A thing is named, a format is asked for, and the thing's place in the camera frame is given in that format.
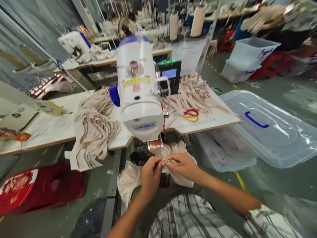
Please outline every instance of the person's leg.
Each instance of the person's leg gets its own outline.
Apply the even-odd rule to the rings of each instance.
[[[133,201],[134,197],[137,195],[141,187],[137,187],[134,189],[131,200]],[[164,208],[169,201],[171,201],[174,197],[177,197],[181,194],[196,194],[202,198],[205,197],[205,191],[202,187],[194,184],[193,188],[183,187],[176,184],[172,178],[170,178],[170,186],[167,188],[159,187],[158,191],[146,208],[144,214],[139,220],[136,233],[134,237],[148,237],[151,225],[157,216],[158,212]]]

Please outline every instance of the forearm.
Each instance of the forearm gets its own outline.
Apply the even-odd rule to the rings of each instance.
[[[261,202],[248,192],[228,184],[203,170],[200,173],[200,179],[197,183],[202,187],[215,191],[239,214],[245,216],[250,210],[261,208]]]
[[[142,213],[149,204],[140,190],[135,199],[130,204],[128,210],[111,229],[108,238],[130,238],[133,237],[136,225]]]

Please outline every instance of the plaid shirt sleeve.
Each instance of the plaid shirt sleeve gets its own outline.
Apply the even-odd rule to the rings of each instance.
[[[302,238],[283,216],[262,205],[250,211],[244,230],[253,238]],[[214,211],[210,203],[193,194],[183,194],[160,210],[149,238],[241,237]]]

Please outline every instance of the hand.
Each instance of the hand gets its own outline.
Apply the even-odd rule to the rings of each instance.
[[[189,153],[169,154],[166,159],[168,162],[165,164],[165,166],[171,171],[174,171],[185,178],[200,184],[200,175],[203,174],[203,171],[197,166]]]
[[[148,202],[154,198],[159,188],[162,167],[162,158],[153,156],[148,159],[142,168],[142,185],[140,193]]]

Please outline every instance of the concrete floor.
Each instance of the concrete floor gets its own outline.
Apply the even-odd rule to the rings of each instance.
[[[237,90],[233,85],[225,81],[221,73],[225,60],[229,54],[215,54],[214,58],[207,59],[203,65],[202,78],[210,87],[219,88],[223,92]],[[285,79],[275,77],[258,82],[246,82],[237,84],[241,90],[252,91],[278,107],[299,117],[300,119],[317,127],[317,84],[316,80],[293,77]],[[191,142],[191,153],[198,158],[198,165],[202,148]],[[53,164],[60,160],[59,151],[61,145],[49,147],[48,150],[41,149],[23,154],[14,168],[7,176],[18,173],[25,169],[37,166]],[[0,220],[0,237],[29,238],[29,237],[54,237],[68,238],[74,228],[76,219],[80,212],[98,197],[105,197],[109,186],[109,175],[107,171],[112,168],[115,155],[108,155],[103,161],[103,167],[96,168],[90,172],[90,179],[86,195],[67,206],[51,210],[30,212],[22,215],[6,216]],[[312,158],[303,164],[289,169],[277,169],[271,167],[263,160],[258,159],[253,167],[239,171],[248,191],[263,200],[264,189],[275,194],[286,193],[290,197],[300,197],[317,201],[316,158]],[[240,187],[240,182],[233,172],[218,173],[212,169],[206,169],[209,173]],[[218,199],[213,192],[207,192],[208,199],[225,221],[242,234],[243,218],[234,213],[222,200]]]

